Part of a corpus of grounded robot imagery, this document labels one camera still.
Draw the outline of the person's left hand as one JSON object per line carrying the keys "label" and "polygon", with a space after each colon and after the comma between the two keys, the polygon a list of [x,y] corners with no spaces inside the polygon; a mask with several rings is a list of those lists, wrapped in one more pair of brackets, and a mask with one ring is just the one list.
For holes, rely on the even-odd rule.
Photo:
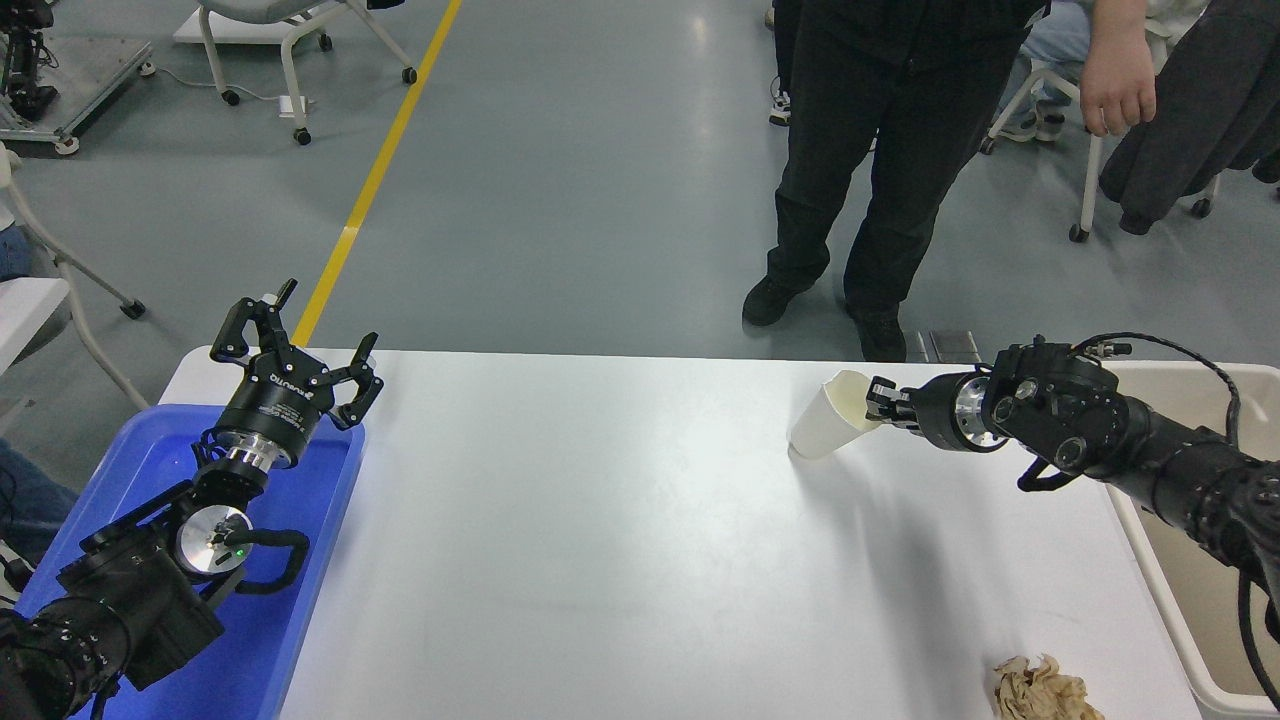
{"label": "person's left hand", "polygon": [[1080,79],[1080,109],[1094,137],[1119,136],[1153,120],[1155,67],[1146,28],[1096,27]]}

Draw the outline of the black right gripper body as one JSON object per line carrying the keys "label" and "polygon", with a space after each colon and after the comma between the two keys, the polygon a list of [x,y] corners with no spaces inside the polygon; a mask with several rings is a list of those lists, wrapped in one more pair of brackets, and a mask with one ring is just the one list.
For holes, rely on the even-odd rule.
{"label": "black right gripper body", "polygon": [[938,375],[911,391],[919,434],[937,448],[966,451],[966,438],[957,428],[957,393],[966,373]]}

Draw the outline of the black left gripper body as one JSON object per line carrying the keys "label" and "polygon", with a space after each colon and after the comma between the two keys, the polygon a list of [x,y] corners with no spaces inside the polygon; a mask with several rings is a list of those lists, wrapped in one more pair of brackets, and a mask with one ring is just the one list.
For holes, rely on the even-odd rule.
{"label": "black left gripper body", "polygon": [[325,370],[325,363],[301,350],[287,360],[276,350],[256,354],[212,427],[216,442],[229,448],[242,437],[259,436],[280,450],[278,462],[298,462],[321,415],[334,406],[332,389],[308,384]]}

